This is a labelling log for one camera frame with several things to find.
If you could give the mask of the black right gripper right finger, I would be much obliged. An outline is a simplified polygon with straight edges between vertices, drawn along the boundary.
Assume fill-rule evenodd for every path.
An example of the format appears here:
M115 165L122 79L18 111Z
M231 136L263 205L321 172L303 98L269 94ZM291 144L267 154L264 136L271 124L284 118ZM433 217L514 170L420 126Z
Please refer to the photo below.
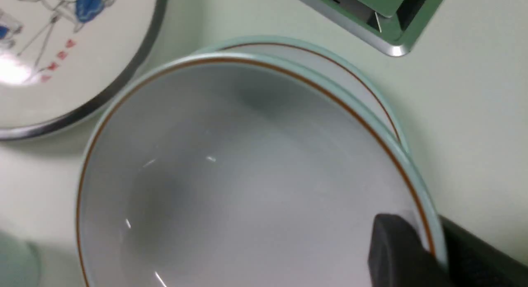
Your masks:
M449 276L457 287L526 287L528 268L441 216Z

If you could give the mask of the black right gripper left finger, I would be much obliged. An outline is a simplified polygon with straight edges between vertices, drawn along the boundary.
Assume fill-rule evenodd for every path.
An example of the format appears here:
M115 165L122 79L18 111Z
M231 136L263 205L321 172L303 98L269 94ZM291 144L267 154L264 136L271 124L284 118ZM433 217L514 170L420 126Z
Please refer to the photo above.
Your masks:
M426 251L415 229L397 214L373 221L368 270L374 287L451 287L449 276Z

